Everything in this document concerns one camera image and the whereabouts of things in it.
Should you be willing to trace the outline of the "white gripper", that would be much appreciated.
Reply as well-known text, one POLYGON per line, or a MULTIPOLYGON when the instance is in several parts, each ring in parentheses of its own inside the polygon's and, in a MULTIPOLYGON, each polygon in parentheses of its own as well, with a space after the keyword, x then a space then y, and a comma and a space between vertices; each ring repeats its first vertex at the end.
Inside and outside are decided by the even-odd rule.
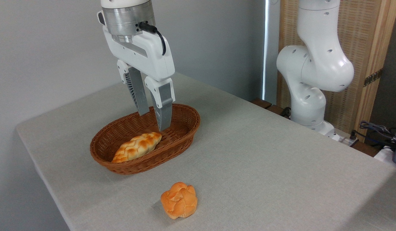
POLYGON ((173 81, 169 78, 175 68, 168 41, 164 38, 166 53, 162 55, 162 41, 156 34, 144 31, 133 36, 131 43, 125 43, 114 41, 106 26, 103 31, 110 51, 119 59, 117 67, 121 80, 127 85, 139 115, 149 112, 142 72, 147 75, 145 85, 151 92, 158 128, 160 131, 167 129, 171 125, 175 101, 173 81))

